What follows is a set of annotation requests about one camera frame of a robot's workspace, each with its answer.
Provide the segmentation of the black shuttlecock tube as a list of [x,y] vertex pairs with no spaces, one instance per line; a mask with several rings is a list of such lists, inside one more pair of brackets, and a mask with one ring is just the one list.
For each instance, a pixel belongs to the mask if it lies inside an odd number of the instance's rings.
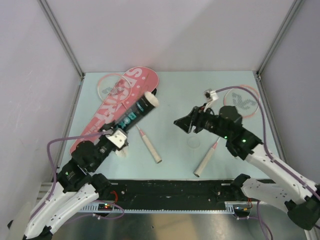
[[155,108],[156,107],[153,107],[147,101],[143,94],[119,119],[115,121],[115,126],[118,129],[122,129],[124,132],[128,132]]

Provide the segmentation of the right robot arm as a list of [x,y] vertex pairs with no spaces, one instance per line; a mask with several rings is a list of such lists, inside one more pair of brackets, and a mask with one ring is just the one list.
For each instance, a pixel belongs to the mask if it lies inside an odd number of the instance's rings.
[[226,148],[234,157],[248,162],[265,173],[274,185],[261,183],[241,174],[231,187],[238,201],[253,198],[285,212],[298,227],[310,231],[320,219],[320,186],[302,176],[268,150],[267,145],[242,125],[242,116],[234,106],[223,106],[218,114],[204,106],[173,123],[184,132],[207,130],[226,140]]

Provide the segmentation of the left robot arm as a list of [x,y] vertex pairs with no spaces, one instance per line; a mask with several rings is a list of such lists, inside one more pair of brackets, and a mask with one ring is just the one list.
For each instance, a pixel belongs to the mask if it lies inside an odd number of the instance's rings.
[[96,143],[89,140],[91,134],[81,136],[70,161],[54,176],[44,197],[35,207],[26,203],[8,224],[7,239],[50,240],[81,208],[110,196],[110,181],[95,171],[110,153],[128,145],[128,131],[112,122],[104,124],[96,136]]

